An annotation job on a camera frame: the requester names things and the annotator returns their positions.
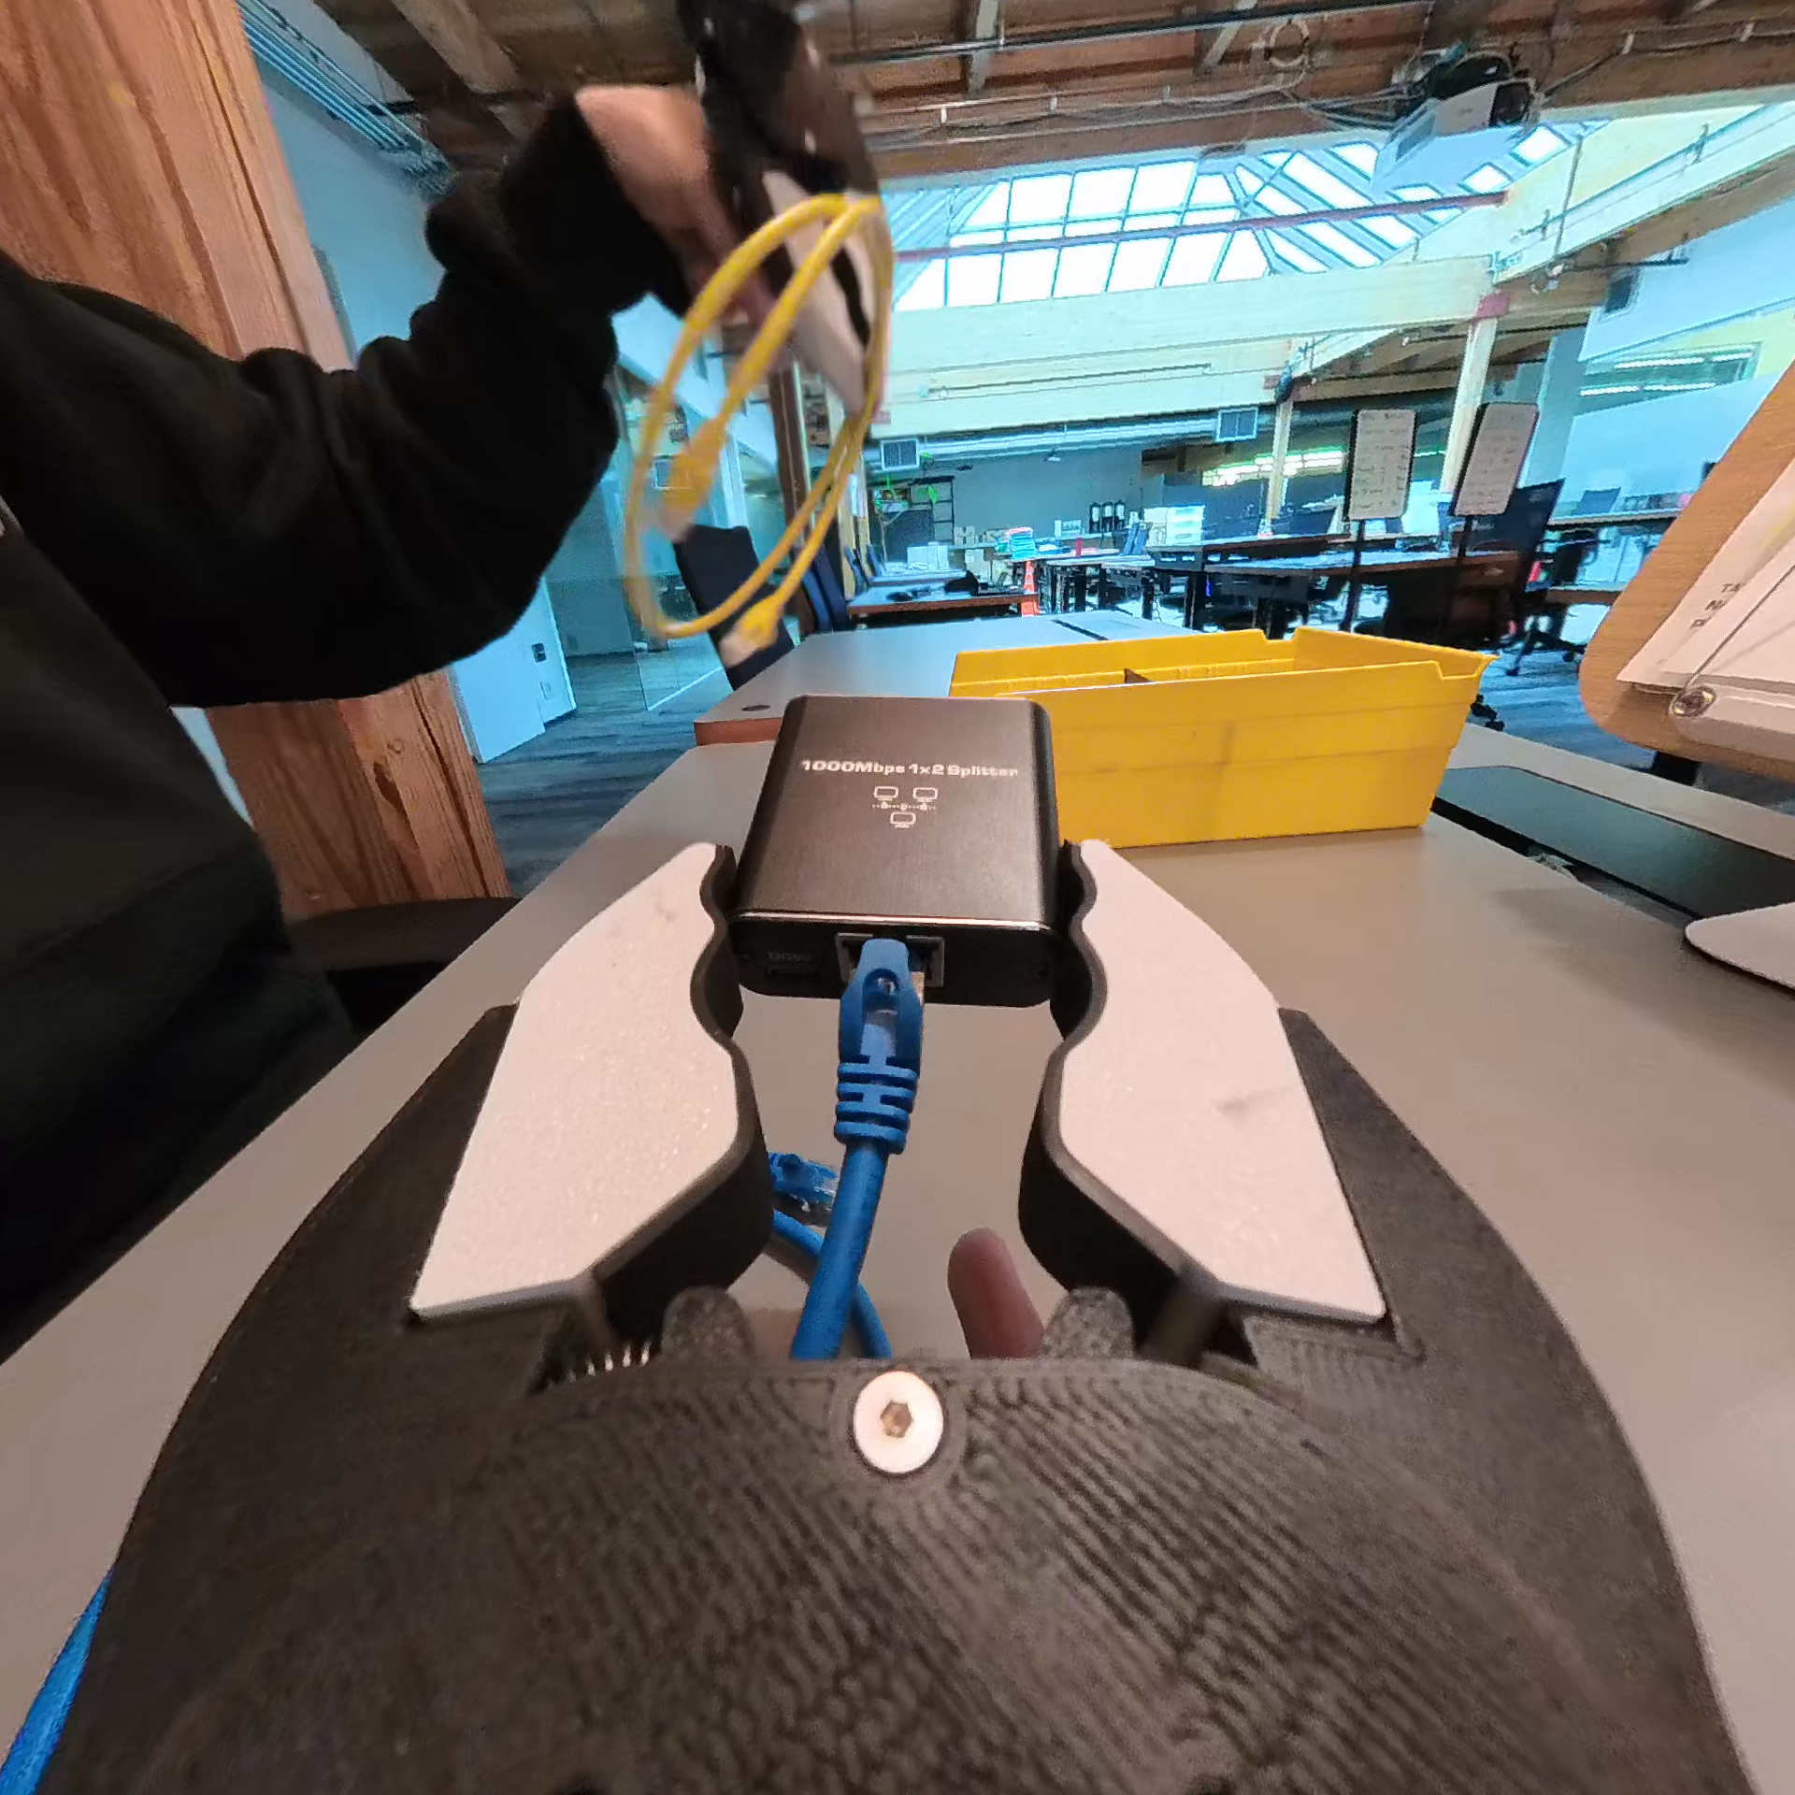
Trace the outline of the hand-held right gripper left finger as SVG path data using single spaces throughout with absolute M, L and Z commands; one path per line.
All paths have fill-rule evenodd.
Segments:
M 769 1148 L 727 944 L 733 846 L 682 846 L 518 989 L 412 1321 L 601 1311 L 652 1333 L 769 1244 Z

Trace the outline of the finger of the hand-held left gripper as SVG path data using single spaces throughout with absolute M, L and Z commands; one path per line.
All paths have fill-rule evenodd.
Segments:
M 765 204 L 769 221 L 786 221 L 795 197 L 819 197 L 806 193 L 789 173 L 765 165 Z M 769 259 L 769 291 L 789 283 L 789 273 L 819 250 L 829 221 L 806 221 L 776 259 Z M 886 250 L 886 197 L 868 216 L 868 229 L 856 229 L 819 283 L 806 291 L 795 303 L 795 366 L 842 397 L 842 411 L 863 411 L 868 397 L 868 327 L 886 312 L 877 296 L 877 250 Z

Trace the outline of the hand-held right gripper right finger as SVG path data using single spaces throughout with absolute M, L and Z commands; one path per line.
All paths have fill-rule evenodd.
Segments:
M 1391 1321 L 1282 1003 L 1101 843 L 1064 846 L 1050 1011 L 1064 1046 L 1019 1162 L 1019 1241 L 1064 1289 L 1108 1289 L 1139 1333 Z

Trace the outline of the black network splitter box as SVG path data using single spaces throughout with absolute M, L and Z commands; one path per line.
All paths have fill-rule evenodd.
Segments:
M 727 896 L 754 998 L 842 998 L 905 939 L 925 1003 L 1050 1003 L 1051 731 L 1031 701 L 789 701 Z

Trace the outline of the person's left forearm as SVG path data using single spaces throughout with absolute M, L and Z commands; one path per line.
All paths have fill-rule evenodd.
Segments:
M 220 353 L 0 273 L 5 706 L 328 706 L 499 643 L 620 419 L 613 312 L 679 275 L 575 97 L 424 216 L 404 337 Z

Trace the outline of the person's left hand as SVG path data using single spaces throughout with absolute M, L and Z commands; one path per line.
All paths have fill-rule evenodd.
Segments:
M 682 83 L 575 83 L 575 116 L 652 233 L 645 291 L 682 324 L 750 241 L 709 178 L 703 106 Z

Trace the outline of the person's right hand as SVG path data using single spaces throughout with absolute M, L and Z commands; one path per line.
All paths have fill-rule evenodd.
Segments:
M 1050 1327 L 1019 1285 L 1009 1244 L 990 1223 L 954 1241 L 948 1302 L 971 1363 L 1037 1363 Z

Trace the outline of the yellow plastic bin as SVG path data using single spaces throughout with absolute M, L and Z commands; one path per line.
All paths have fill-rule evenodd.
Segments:
M 1490 664 L 1490 647 L 1243 624 L 971 647 L 948 693 L 1050 706 L 1064 843 L 1188 846 L 1422 828 Z

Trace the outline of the person's black clothed torso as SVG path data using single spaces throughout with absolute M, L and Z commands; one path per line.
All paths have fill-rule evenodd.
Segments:
M 208 752 L 5 513 L 0 547 L 5 1357 L 349 1054 Z

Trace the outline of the white board on stand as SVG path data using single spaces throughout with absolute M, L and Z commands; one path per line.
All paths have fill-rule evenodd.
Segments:
M 1529 432 L 1536 432 L 1529 397 L 1477 406 L 1469 458 L 1463 458 L 1448 513 L 1454 521 L 1496 521 L 1512 507 L 1520 479 L 1523 479 Z
M 1360 406 L 1345 432 L 1345 525 L 1401 521 L 1419 466 L 1419 411 L 1413 406 Z

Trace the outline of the wooden clipboard board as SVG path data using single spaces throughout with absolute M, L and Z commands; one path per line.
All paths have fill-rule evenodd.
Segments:
M 1686 745 L 1664 722 L 1664 693 L 1625 682 L 1625 664 L 1664 624 L 1664 615 L 1686 596 L 1686 585 L 1721 559 L 1738 521 L 1770 494 L 1770 479 L 1795 458 L 1795 367 L 1761 397 L 1761 411 L 1738 427 L 1721 466 L 1696 488 L 1664 540 L 1646 559 L 1646 572 L 1625 585 L 1612 621 L 1594 624 L 1580 652 L 1580 706 L 1603 731 L 1651 752 L 1651 779 L 1696 785 L 1696 766 L 1738 766 L 1795 785 L 1784 760 L 1738 752 L 1738 745 Z

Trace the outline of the ceiling projector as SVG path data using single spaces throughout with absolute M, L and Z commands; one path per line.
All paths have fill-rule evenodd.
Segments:
M 1401 186 L 1454 193 L 1469 173 L 1512 156 L 1536 124 L 1536 77 L 1520 56 L 1448 56 L 1413 83 L 1401 124 L 1379 138 L 1370 197 Z

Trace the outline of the wooden pillar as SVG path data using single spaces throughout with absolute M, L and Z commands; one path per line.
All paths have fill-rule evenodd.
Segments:
M 349 366 L 228 0 L 0 8 L 0 233 L 220 353 Z M 208 725 L 289 916 L 514 891 L 442 667 L 349 706 L 214 706 Z

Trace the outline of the metal clipboard clip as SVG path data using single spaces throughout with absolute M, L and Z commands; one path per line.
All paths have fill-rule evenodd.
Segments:
M 1705 680 L 1672 693 L 1664 722 L 1712 760 L 1745 752 L 1745 760 L 1770 760 L 1770 779 L 1795 766 L 1795 682 Z

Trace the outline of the printed paper sheet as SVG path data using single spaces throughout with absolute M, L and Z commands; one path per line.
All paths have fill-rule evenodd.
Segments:
M 1770 479 L 1664 624 L 1625 664 L 1625 682 L 1664 701 L 1705 680 L 1795 682 L 1795 467 Z

